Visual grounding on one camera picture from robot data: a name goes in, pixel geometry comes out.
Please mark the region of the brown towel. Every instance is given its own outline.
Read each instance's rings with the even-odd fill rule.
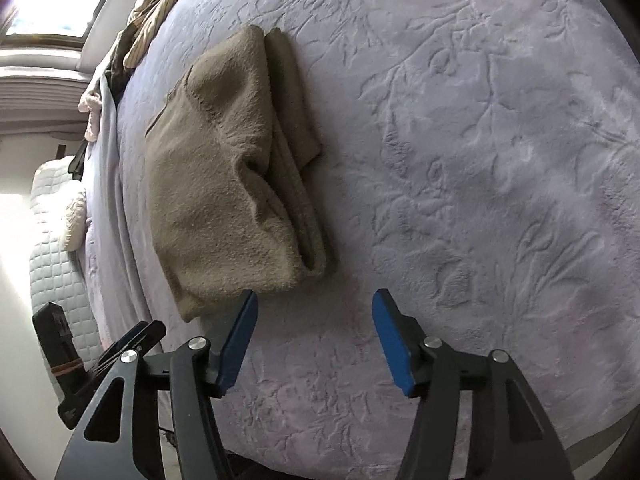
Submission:
[[[240,32],[198,58],[146,133],[154,248],[186,321],[243,289],[321,276],[326,253],[300,169],[320,152],[292,49]]]

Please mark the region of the bed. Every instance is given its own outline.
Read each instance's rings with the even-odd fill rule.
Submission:
[[[335,269],[260,298],[214,404],[227,449],[307,478],[395,475],[416,404],[370,318],[382,287],[456,348],[508,350],[567,447],[638,405],[640,70],[598,0],[179,0],[87,151],[104,332],[160,319],[171,351],[207,326],[181,321],[153,252],[144,135],[195,59],[248,23],[295,47]]]

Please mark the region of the white wall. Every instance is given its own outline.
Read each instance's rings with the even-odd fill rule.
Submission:
[[[36,480],[54,478],[70,436],[31,324],[29,284],[31,182],[58,144],[69,155],[79,143],[45,134],[0,136],[0,427]]]
[[[127,23],[136,0],[107,0],[87,37],[80,64],[80,72],[93,73],[95,67],[109,51],[116,35]]]

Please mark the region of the window frame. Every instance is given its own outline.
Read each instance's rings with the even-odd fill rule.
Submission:
[[[14,17],[18,12],[16,5],[13,5],[8,13],[8,17],[0,27],[0,47],[26,47],[38,46],[41,48],[68,48],[71,50],[82,50],[86,43],[87,37],[94,27],[95,20],[98,18],[102,7],[107,0],[100,0],[95,7],[94,15],[87,24],[86,30],[81,37],[66,36],[63,34],[7,34],[7,30],[11,26]]]

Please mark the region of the pillow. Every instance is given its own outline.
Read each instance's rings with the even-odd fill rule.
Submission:
[[[84,243],[86,232],[86,191],[78,180],[65,186],[66,207],[58,245],[63,251],[77,251]]]

